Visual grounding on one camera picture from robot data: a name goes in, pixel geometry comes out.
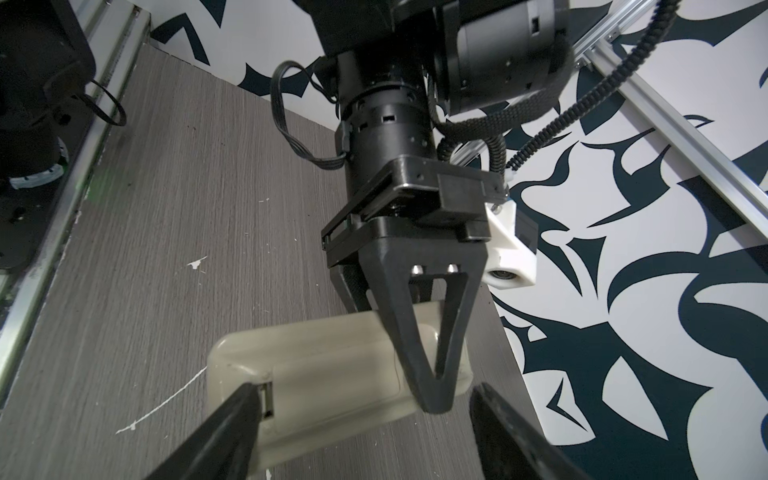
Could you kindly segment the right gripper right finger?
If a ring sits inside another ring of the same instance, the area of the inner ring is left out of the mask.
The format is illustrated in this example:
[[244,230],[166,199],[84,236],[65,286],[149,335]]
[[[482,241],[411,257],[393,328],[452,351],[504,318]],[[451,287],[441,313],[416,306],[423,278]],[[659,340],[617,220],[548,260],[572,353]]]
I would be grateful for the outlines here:
[[587,479],[490,384],[472,390],[469,413],[486,479]]

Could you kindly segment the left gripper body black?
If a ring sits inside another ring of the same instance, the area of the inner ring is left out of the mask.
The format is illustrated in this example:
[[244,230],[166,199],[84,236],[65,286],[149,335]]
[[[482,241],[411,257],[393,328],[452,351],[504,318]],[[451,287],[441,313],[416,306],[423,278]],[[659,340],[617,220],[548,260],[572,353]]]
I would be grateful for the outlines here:
[[506,199],[503,176],[403,155],[359,186],[321,231],[332,284],[349,312],[372,308],[358,251],[388,237],[488,242],[488,203]]

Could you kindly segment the white remote control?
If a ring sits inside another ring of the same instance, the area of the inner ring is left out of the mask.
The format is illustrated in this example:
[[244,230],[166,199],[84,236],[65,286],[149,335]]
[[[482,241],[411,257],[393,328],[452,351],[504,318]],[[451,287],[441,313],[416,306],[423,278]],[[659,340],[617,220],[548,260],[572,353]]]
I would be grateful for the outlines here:
[[250,471],[400,420],[420,406],[375,311],[230,333],[208,355],[206,413],[243,384],[262,419]]

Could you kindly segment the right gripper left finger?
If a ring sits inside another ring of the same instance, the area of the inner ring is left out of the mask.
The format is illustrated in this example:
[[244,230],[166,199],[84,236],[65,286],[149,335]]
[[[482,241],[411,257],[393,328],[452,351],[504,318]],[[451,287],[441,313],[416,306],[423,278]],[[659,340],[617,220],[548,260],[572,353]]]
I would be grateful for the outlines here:
[[242,384],[148,477],[245,479],[261,419],[258,387]]

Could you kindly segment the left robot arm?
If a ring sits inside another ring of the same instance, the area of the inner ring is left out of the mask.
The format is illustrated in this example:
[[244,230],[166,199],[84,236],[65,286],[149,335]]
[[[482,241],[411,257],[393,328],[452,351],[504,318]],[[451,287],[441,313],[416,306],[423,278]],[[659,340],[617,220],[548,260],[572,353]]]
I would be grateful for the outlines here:
[[479,285],[532,283],[534,248],[492,209],[537,150],[610,97],[668,34],[660,1],[639,43],[513,157],[505,134],[542,117],[570,80],[565,1],[303,1],[323,55],[304,73],[336,108],[336,152],[314,155],[287,125],[284,75],[269,82],[277,131],[301,159],[344,170],[347,204],[323,229],[337,293],[377,308],[419,407],[450,410]]

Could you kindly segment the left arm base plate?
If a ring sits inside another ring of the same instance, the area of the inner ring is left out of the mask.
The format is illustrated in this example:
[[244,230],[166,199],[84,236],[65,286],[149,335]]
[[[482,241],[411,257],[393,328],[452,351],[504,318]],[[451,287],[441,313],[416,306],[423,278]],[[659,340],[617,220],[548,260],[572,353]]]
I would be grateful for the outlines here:
[[31,127],[1,133],[1,271],[17,273],[42,242],[69,170],[71,115],[57,108]]

